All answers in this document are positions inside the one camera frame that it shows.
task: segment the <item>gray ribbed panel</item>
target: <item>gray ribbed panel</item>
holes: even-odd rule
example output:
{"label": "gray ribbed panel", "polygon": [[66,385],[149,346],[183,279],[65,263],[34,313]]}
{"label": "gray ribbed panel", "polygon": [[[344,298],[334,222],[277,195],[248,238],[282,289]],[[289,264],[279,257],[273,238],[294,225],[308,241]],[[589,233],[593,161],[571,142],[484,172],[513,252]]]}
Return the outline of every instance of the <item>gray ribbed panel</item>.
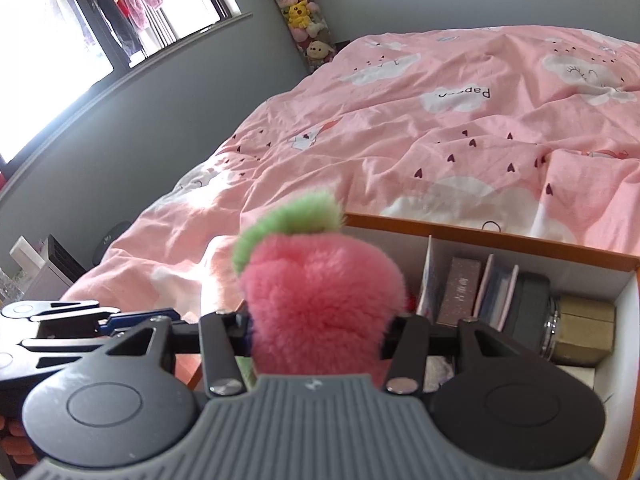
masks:
{"label": "gray ribbed panel", "polygon": [[79,471],[45,460],[25,478],[603,480],[586,460],[538,473],[487,465],[446,441],[418,400],[382,394],[365,376],[319,380],[312,390],[313,378],[267,376],[250,394],[212,400],[180,444],[148,462]]}

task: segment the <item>window sill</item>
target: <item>window sill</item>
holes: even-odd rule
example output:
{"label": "window sill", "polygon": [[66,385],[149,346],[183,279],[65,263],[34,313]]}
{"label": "window sill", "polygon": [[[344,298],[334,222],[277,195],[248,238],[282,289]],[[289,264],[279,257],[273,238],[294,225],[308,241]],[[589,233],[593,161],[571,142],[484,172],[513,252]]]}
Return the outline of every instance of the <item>window sill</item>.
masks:
{"label": "window sill", "polygon": [[9,162],[5,167],[0,167],[0,171],[7,179],[7,183],[0,189],[0,203],[3,197],[12,191],[12,189],[20,183],[21,176],[29,169],[29,167],[36,163],[40,156],[44,154],[46,149],[57,139],[64,135],[68,127],[75,122],[86,111],[90,110],[95,105],[99,104],[105,97],[109,96],[112,92],[117,91],[122,86],[128,84],[133,79],[138,78],[141,74],[150,70],[154,65],[164,61],[165,59],[174,56],[176,52],[182,48],[189,46],[192,43],[196,43],[210,34],[216,33],[218,30],[230,27],[235,23],[250,18],[252,13],[245,12],[231,18],[227,18],[222,22],[214,23],[209,27],[203,28],[193,34],[188,35],[176,43],[159,50],[148,59],[145,59],[139,65],[133,67],[130,72],[111,83],[106,88],[91,88],[69,108],[64,110],[58,118],[56,118],[49,126],[44,128],[34,139],[36,146],[31,148],[30,153],[23,155],[19,153],[14,160]]}

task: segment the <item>pink fluffy plush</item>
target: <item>pink fluffy plush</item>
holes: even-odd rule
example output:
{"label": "pink fluffy plush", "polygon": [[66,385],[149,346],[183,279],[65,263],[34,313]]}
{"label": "pink fluffy plush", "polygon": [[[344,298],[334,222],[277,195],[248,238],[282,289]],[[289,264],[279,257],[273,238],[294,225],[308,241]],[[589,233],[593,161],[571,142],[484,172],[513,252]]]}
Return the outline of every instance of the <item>pink fluffy plush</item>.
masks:
{"label": "pink fluffy plush", "polygon": [[406,293],[378,248],[335,233],[273,234],[255,248],[241,285],[258,373],[366,373],[382,383],[380,345]]}

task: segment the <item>green fluffy leaf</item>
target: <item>green fluffy leaf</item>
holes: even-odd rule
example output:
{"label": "green fluffy leaf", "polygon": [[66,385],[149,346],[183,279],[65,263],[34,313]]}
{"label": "green fluffy leaf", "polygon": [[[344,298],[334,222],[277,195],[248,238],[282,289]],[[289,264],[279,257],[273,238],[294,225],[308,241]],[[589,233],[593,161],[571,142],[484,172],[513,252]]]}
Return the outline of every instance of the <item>green fluffy leaf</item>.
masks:
{"label": "green fluffy leaf", "polygon": [[255,247],[270,234],[337,232],[342,227],[342,209],[327,192],[315,192],[279,207],[244,231],[236,241],[232,262],[241,274]]}

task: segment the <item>bed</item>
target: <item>bed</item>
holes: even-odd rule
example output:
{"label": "bed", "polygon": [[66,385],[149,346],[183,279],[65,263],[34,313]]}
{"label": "bed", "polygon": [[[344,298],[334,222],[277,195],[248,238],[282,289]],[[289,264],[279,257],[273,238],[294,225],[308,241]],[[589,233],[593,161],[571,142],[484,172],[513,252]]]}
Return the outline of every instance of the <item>bed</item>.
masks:
{"label": "bed", "polygon": [[568,28],[360,38],[261,104],[65,299],[234,309],[238,231],[319,188],[348,212],[640,254],[639,62]]}

